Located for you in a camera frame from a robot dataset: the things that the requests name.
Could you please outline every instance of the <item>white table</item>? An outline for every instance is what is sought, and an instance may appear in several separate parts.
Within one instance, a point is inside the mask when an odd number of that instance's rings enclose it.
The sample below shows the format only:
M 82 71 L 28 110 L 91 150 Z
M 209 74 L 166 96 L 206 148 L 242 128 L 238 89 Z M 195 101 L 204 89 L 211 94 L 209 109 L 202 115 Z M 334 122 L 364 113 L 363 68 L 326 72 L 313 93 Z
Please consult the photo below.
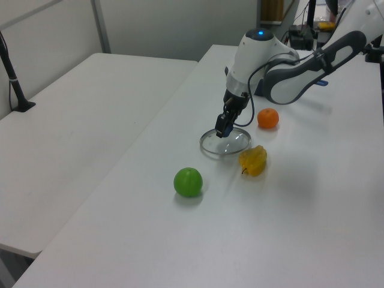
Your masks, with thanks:
M 288 106 L 256 98 L 280 123 L 247 128 L 269 155 L 252 178 L 237 155 L 199 149 L 235 51 L 208 51 L 15 288 L 382 287 L 379 66 L 358 56 Z M 203 176 L 203 197 L 175 194 L 188 166 Z
M 35 258 L 196 66 L 94 54 L 0 121 L 0 248 Z

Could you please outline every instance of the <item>wall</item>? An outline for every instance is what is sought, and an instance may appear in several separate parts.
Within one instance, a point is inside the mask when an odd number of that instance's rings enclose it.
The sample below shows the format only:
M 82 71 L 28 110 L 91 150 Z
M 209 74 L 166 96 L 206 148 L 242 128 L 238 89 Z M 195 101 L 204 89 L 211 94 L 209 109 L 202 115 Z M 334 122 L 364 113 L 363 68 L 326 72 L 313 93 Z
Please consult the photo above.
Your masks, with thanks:
M 101 52 L 90 0 L 63 0 L 3 29 L 2 34 L 27 99 L 89 55 Z M 1 63 L 0 119 L 9 112 L 8 76 Z
M 256 27 L 259 0 L 97 0 L 112 53 L 199 61 Z

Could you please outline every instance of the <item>green apple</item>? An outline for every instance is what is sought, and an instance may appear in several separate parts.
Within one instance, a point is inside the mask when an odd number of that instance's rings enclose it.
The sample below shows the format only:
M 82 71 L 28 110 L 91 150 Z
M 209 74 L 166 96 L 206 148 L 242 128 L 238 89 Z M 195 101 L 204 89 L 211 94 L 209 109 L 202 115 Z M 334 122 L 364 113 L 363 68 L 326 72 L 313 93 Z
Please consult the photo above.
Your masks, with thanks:
M 173 186 L 181 196 L 196 197 L 202 190 L 203 178 L 195 168 L 183 168 L 176 174 Z

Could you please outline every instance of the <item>toy fruit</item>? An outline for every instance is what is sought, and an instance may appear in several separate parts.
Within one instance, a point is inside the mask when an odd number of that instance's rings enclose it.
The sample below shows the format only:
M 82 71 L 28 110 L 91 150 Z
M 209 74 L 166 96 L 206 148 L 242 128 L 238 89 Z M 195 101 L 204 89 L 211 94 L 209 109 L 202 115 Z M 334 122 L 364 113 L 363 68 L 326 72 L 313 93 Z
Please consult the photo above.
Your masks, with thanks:
M 181 196 L 196 197 L 203 187 L 203 178 L 195 168 L 183 168 L 176 174 L 173 186 Z
M 257 121 L 260 128 L 274 128 L 278 123 L 278 113 L 272 108 L 263 109 L 257 114 Z
M 251 176 L 261 174 L 266 166 L 266 151 L 264 147 L 259 145 L 241 152 L 239 155 L 239 163 L 243 169 L 243 173 Z

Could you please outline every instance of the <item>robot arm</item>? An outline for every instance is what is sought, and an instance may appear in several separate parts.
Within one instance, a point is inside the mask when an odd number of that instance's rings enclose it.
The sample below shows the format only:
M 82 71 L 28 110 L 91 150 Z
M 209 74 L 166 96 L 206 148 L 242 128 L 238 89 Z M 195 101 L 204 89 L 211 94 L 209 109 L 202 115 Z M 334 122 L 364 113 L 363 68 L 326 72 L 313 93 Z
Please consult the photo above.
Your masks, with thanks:
M 265 35 L 266 40 L 252 38 L 252 33 Z M 262 86 L 263 96 L 275 104 L 295 102 L 310 86 L 382 35 L 384 0 L 352 0 L 328 43 L 301 62 L 293 49 L 271 37 L 269 32 L 254 30 L 252 33 L 249 31 L 243 37 L 235 64 L 227 76 L 224 112 L 215 127 L 218 137 L 229 135 L 237 116 L 247 106 L 250 91 L 255 91 L 258 85 Z M 263 68 L 252 77 L 251 89 L 246 89 L 249 76 L 259 67 Z

